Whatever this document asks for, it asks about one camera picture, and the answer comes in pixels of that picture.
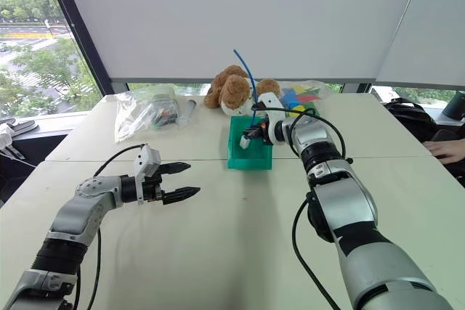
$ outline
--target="teal plastic bin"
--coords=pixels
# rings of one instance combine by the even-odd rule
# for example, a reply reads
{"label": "teal plastic bin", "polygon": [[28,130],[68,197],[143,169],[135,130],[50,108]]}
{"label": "teal plastic bin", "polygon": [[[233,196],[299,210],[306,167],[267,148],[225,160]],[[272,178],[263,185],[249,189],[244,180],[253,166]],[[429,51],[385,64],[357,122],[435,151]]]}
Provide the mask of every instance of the teal plastic bin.
{"label": "teal plastic bin", "polygon": [[[258,123],[263,118],[255,118]],[[240,147],[240,138],[252,122],[251,116],[233,116],[227,143],[227,167],[238,170],[271,170],[273,147],[262,139],[252,139],[247,149]]]}

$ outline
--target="white roller shade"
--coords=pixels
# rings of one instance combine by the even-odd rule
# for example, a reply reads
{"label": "white roller shade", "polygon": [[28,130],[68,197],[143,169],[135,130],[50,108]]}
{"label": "white roller shade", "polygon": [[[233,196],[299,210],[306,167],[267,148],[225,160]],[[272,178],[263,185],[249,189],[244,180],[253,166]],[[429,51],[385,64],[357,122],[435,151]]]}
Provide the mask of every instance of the white roller shade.
{"label": "white roller shade", "polygon": [[411,0],[378,81],[465,86],[465,0]]}
{"label": "white roller shade", "polygon": [[407,0],[75,0],[110,77],[374,79]]}

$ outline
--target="backpack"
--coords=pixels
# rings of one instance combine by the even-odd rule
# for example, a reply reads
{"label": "backpack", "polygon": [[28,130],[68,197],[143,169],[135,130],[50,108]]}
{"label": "backpack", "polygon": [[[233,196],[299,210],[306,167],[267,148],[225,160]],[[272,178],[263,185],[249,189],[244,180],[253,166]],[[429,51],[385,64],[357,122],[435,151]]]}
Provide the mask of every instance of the backpack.
{"label": "backpack", "polygon": [[431,140],[439,130],[436,122],[423,107],[405,98],[394,98],[385,108],[420,142]]}

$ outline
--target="yellow object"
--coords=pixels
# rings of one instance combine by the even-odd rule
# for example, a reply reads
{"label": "yellow object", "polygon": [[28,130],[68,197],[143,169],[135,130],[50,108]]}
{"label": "yellow object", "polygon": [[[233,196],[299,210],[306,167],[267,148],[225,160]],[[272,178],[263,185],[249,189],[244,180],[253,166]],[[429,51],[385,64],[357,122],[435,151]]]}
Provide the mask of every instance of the yellow object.
{"label": "yellow object", "polygon": [[307,92],[306,89],[304,89],[302,86],[300,85],[295,85],[295,86],[292,86],[292,88],[294,89],[294,91],[296,92],[296,94],[303,94],[304,92]]}
{"label": "yellow object", "polygon": [[[305,107],[303,105],[297,105],[296,107],[292,108],[292,110],[297,110],[298,112],[303,112]],[[298,116],[298,113],[289,113],[289,116]]]}
{"label": "yellow object", "polygon": [[53,38],[50,33],[5,33],[0,34],[0,38],[21,38],[21,39],[35,39],[35,38]]}

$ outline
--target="person's arm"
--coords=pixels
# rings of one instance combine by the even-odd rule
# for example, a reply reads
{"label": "person's arm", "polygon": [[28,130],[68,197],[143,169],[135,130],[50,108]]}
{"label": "person's arm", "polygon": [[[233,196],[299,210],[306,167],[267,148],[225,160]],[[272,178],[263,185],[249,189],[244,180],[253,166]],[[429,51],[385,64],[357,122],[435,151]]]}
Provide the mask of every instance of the person's arm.
{"label": "person's arm", "polygon": [[465,139],[444,142],[423,143],[434,156],[441,156],[439,161],[443,164],[456,163],[465,158]]}

